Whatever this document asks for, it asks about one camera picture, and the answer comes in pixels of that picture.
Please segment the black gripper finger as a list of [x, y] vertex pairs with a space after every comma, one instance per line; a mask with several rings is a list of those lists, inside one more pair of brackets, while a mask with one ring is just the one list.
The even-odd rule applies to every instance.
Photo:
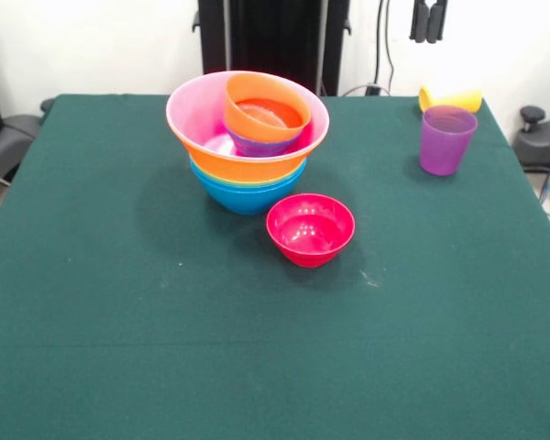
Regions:
[[435, 44], [443, 39], [447, 3], [447, 0], [437, 0], [430, 8], [426, 31], [426, 41], [428, 43]]
[[412, 26], [410, 39], [416, 43], [424, 43], [430, 16], [430, 8], [424, 0], [415, 0], [412, 11]]

